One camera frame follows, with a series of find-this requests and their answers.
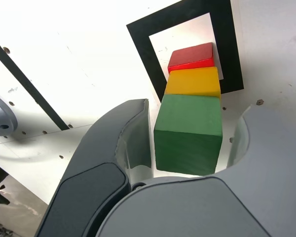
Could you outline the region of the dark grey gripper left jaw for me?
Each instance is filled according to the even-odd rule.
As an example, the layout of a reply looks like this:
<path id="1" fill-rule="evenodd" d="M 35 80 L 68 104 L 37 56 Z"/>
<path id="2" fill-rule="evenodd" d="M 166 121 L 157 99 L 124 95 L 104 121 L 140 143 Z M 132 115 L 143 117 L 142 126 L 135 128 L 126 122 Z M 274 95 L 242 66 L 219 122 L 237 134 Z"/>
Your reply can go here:
<path id="1" fill-rule="evenodd" d="M 148 99 L 126 101 L 83 136 L 36 232 L 91 237 L 111 209 L 152 177 Z"/>

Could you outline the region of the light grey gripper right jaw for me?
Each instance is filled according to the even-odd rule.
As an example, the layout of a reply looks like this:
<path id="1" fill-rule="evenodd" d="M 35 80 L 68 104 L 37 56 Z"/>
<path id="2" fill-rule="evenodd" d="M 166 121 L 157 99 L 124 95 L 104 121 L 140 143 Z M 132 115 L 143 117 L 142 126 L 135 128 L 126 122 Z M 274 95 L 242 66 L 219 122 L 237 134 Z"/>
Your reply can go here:
<path id="1" fill-rule="evenodd" d="M 296 129 L 250 106 L 226 169 L 143 186 L 123 198 L 99 237 L 296 237 Z"/>

